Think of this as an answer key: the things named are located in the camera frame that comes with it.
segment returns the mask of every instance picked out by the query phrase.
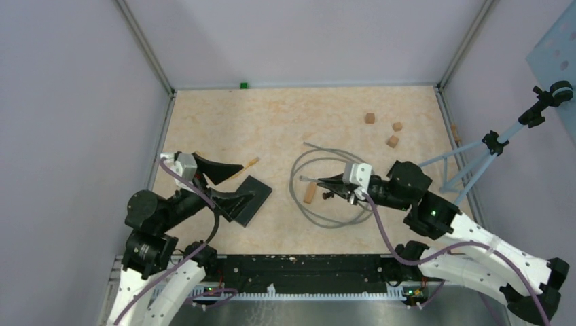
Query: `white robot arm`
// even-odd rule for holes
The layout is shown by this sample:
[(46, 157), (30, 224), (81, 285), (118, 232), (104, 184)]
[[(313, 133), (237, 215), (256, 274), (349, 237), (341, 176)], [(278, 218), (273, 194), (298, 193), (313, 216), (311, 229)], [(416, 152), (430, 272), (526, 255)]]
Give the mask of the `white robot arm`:
[[(126, 241), (120, 286), (108, 325), (168, 325), (190, 291), (206, 276), (205, 268), (216, 260), (216, 250), (200, 242), (188, 246), (188, 254), (197, 249), (199, 253), (177, 267), (160, 296), (149, 306), (152, 291), (140, 293), (163, 277), (161, 274), (178, 242), (177, 238), (167, 236), (166, 231), (209, 207), (215, 212), (215, 227), (206, 240), (208, 243), (217, 231), (219, 216), (235, 218), (253, 197), (251, 193), (220, 193), (208, 187), (206, 177), (214, 184), (221, 183), (242, 170), (241, 165), (211, 162), (197, 154), (163, 153), (160, 157), (162, 167), (169, 169), (167, 172), (175, 178), (180, 190), (168, 199), (141, 190), (128, 201), (125, 224), (132, 228), (132, 234)], [(165, 166), (165, 162), (172, 163), (172, 167)], [(227, 211), (225, 204), (235, 211)]]
[[(449, 280), (485, 293), (506, 304), (525, 321), (542, 325), (543, 319), (530, 291), (517, 272), (499, 257), (503, 255), (528, 281), (528, 286), (537, 296), (548, 318), (554, 315), (560, 302), (558, 290), (569, 270), (565, 261), (534, 257), (485, 230), (458, 207), (429, 192), (432, 180), (414, 163), (396, 161), (387, 174), (389, 181), (371, 172), (369, 164), (350, 163), (346, 165), (344, 173), (319, 179), (318, 186), (351, 204), (363, 200), (375, 206), (407, 211), (408, 215), (403, 222), (412, 231), (437, 241), (443, 247), (462, 244), (458, 249), (475, 260), (440, 255), (435, 260), (418, 265), (423, 276)], [(468, 245), (471, 242), (475, 242), (475, 245)], [(419, 261), (436, 252), (414, 241), (410, 241), (406, 249), (408, 247), (410, 250), (405, 250), (401, 245), (395, 253), (401, 252), (403, 259)]]

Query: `gray wall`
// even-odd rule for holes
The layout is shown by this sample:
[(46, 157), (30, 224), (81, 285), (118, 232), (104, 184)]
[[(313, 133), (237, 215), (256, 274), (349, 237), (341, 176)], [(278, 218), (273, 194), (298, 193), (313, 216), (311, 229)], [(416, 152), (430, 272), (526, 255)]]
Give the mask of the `gray wall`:
[(129, 0), (175, 88), (435, 83), (483, 0)]
[(168, 96), (112, 1), (0, 5), (0, 325), (93, 325)]
[[(502, 132), (535, 102), (528, 53), (570, 0), (500, 1), (446, 91), (464, 142)], [(576, 268), (576, 148), (556, 112), (524, 129), (476, 185), (489, 227), (501, 238)], [(576, 270), (562, 289), (555, 325), (573, 325)]]

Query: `wooden block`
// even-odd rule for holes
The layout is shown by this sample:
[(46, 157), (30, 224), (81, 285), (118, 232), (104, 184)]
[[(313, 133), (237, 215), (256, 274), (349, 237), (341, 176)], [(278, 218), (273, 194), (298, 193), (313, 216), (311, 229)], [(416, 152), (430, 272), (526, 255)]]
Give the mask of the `wooden block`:
[(308, 185), (308, 189), (306, 190), (306, 195), (304, 195), (304, 202), (306, 204), (312, 204), (312, 199), (314, 198), (314, 194), (316, 193), (316, 183), (310, 182)]
[(400, 140), (400, 139), (398, 139), (398, 137), (396, 137), (396, 136), (391, 136), (391, 137), (386, 141), (386, 145), (394, 148), (394, 147), (396, 147), (396, 145), (398, 145), (398, 141), (399, 141), (399, 140)]
[(456, 144), (460, 143), (460, 137), (458, 136), (458, 127), (455, 124), (450, 125), (450, 129), (452, 129), (452, 136), (454, 136), (454, 142)]
[(364, 117), (364, 122), (367, 124), (373, 124), (376, 121), (376, 116), (374, 115), (374, 113), (366, 113), (366, 116)]
[(392, 125), (392, 129), (394, 129), (394, 131), (402, 130), (402, 123), (401, 122), (394, 122), (394, 124)]

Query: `coiled gray cable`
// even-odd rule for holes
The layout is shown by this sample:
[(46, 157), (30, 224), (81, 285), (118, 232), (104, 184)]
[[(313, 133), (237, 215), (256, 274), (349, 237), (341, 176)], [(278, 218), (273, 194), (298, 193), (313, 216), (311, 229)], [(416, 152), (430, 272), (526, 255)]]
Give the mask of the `coiled gray cable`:
[[(342, 222), (342, 221), (336, 221), (334, 219), (330, 219), (328, 217), (324, 217), (320, 214), (314, 213), (310, 209), (304, 207), (304, 205), (302, 203), (300, 203), (300, 201), (296, 197), (296, 192), (294, 191), (294, 179), (295, 179), (296, 173), (298, 173), (298, 171), (300, 171), (306, 165), (313, 163), (313, 162), (322, 161), (322, 160), (333, 160), (333, 161), (339, 161), (339, 162), (343, 162), (343, 163), (347, 163), (347, 162), (364, 163), (365, 162), (360, 157), (358, 157), (358, 156), (356, 156), (356, 155), (354, 155), (348, 151), (343, 151), (341, 149), (335, 149), (335, 148), (323, 148), (323, 147), (319, 147), (319, 146), (316, 146), (316, 145), (313, 145), (310, 143), (306, 143), (306, 142), (304, 142), (304, 144), (306, 146), (312, 147), (314, 149), (311, 149), (310, 151), (304, 152), (302, 155), (298, 156), (296, 161), (294, 161), (294, 164), (292, 165), (292, 169), (290, 171), (290, 182), (289, 182), (288, 189), (290, 192), (290, 196), (292, 197), (292, 199), (296, 203), (296, 206), (298, 206), (298, 208), (300, 209), (302, 214), (305, 216), (305, 218), (307, 218), (307, 220), (309, 220), (312, 224), (319, 226), (320, 228), (325, 228), (325, 229), (343, 228), (344, 226), (356, 225), (356, 224), (360, 224), (360, 223), (363, 223), (364, 221), (368, 220), (372, 216), (372, 211), (369, 210), (367, 208), (367, 206), (363, 206), (362, 204), (359, 204), (359, 206), (362, 208), (362, 211), (358, 215), (353, 217), (350, 221)], [(302, 165), (300, 165), (299, 167), (296, 167), (298, 165), (298, 162), (300, 162), (300, 160), (304, 156), (307, 156), (308, 154), (311, 154), (311, 153), (315, 153), (317, 151), (326, 151), (328, 153), (332, 153), (334, 155), (340, 156), (341, 158), (333, 158), (333, 157), (314, 158), (312, 160), (309, 160), (309, 161), (302, 163)], [(304, 181), (314, 180), (314, 179), (310, 179), (307, 177), (302, 177), (300, 179), (304, 180)], [(314, 218), (312, 218), (311, 215), (317, 217), (318, 219), (326, 221), (329, 224), (319, 223), (318, 221), (314, 220)]]

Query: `speckled tabletop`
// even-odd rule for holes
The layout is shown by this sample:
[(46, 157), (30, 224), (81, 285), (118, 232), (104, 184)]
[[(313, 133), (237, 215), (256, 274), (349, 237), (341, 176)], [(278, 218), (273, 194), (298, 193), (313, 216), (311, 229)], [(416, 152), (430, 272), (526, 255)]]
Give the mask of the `speckled tabletop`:
[[(365, 124), (366, 113), (376, 114), (374, 124)], [(394, 132), (392, 123), (403, 129)], [(386, 145), (395, 135), (396, 148)], [(359, 88), (282, 88), (250, 90), (178, 91), (164, 151), (199, 151), (216, 162), (247, 164), (260, 161), (239, 177), (225, 181), (216, 189), (234, 191), (248, 175), (270, 186), (273, 191), (247, 228), (221, 219), (211, 245), (223, 254), (324, 254), (388, 253), (371, 217), (359, 225), (324, 229), (311, 224), (288, 192), (294, 160), (310, 148), (322, 147), (350, 151), (370, 163), (385, 177), (396, 160), (423, 162), (446, 151), (450, 142), (431, 86)], [(326, 156), (310, 155), (309, 159)], [(311, 178), (341, 173), (344, 163), (314, 162), (298, 175)], [(449, 160), (449, 175), (455, 175), (456, 162)], [(442, 162), (424, 168), (436, 193), (442, 177)], [(295, 192), (302, 200), (308, 183), (295, 181)], [(159, 170), (154, 191), (169, 197), (176, 190), (174, 181)], [(345, 200), (322, 200), (318, 188), (311, 210), (339, 221), (359, 212)], [(442, 194), (454, 199), (455, 194)], [(461, 205), (470, 214), (468, 202)], [(430, 243), (402, 223), (405, 213), (380, 207), (387, 233), (394, 245), (409, 240)], [(213, 226), (208, 209), (190, 217), (169, 234), (179, 238), (183, 248), (205, 239)]]

